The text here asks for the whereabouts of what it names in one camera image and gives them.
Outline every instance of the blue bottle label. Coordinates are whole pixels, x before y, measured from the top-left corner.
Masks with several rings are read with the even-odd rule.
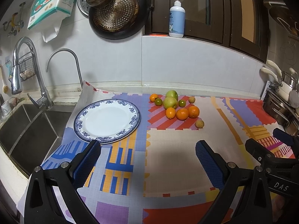
[[[183,35],[184,28],[185,28],[185,13],[180,11],[170,11],[169,32]]]

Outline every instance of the double sink basin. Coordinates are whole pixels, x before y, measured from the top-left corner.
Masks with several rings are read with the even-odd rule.
[[[46,110],[22,104],[0,129],[0,144],[27,177],[61,144],[75,106],[54,105]]]

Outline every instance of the tissue pack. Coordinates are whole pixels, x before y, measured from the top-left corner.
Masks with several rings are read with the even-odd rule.
[[[35,0],[34,3],[31,7],[28,29],[34,28],[43,33],[47,28],[53,28],[55,24],[57,26],[58,21],[60,27],[61,21],[71,15],[74,0]]]

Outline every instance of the white pump head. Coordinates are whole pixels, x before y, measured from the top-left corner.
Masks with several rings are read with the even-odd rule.
[[[179,0],[176,0],[175,2],[174,2],[174,5],[175,6],[182,6],[182,3],[179,1]]]

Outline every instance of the plate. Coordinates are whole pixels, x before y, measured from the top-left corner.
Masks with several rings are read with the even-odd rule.
[[[123,99],[104,99],[85,107],[74,121],[77,136],[101,144],[119,141],[131,134],[140,122],[140,112],[131,102]]]

